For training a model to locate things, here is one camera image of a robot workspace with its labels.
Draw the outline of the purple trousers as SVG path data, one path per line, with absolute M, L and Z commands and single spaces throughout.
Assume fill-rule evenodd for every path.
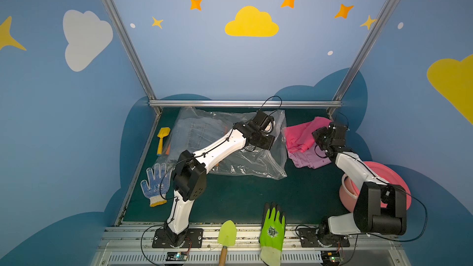
M 318 146 L 304 153 L 299 151 L 289 153 L 288 156 L 297 168 L 309 167 L 311 169 L 317 169 L 331 163 L 331 160 L 326 156 L 325 152 L 320 150 Z

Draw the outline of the pink trousers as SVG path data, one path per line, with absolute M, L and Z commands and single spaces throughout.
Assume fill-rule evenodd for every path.
M 314 144 L 312 133 L 320 128 L 329 127 L 331 120 L 315 117 L 312 121 L 290 126 L 285 129 L 287 150 L 290 154 L 308 151 Z

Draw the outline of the clear plastic vacuum bag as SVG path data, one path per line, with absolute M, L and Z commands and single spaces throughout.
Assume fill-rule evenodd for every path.
M 180 154 L 188 150 L 203 163 L 206 170 L 224 176 L 257 176 L 280 180 L 287 176 L 288 159 L 284 130 L 285 111 L 268 112 L 274 122 L 266 129 L 275 141 L 265 150 L 251 145 L 234 129 L 235 123 L 246 123 L 255 113 L 206 112 L 193 107 L 183 108 L 177 117 L 163 154 L 156 163 L 171 168 Z

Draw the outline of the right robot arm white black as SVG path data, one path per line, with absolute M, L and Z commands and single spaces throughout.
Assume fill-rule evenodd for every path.
M 351 179 L 359 190 L 354 211 L 328 217 L 319 233 L 342 236 L 361 233 L 404 235 L 406 232 L 406 191 L 370 169 L 346 146 L 347 126 L 331 122 L 312 133 L 321 151 Z

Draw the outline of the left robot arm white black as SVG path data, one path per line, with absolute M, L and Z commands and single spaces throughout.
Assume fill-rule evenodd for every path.
M 172 247 L 179 247 L 185 241 L 193 203 L 205 191 L 210 170 L 248 145 L 270 150 L 275 140 L 270 133 L 273 124 L 272 116 L 235 123 L 228 133 L 204 149 L 193 153 L 185 150 L 180 154 L 171 176 L 174 184 L 172 209 L 163 226 Z

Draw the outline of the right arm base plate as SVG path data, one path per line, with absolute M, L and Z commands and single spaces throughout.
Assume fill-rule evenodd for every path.
M 349 248 L 351 245 L 347 236 L 320 233 L 319 228 L 301 226 L 295 233 L 303 248 Z

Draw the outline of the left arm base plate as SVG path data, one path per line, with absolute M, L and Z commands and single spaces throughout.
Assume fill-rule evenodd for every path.
M 164 228 L 156 230 L 152 248 L 201 248 L 203 229 L 187 229 L 175 235 Z

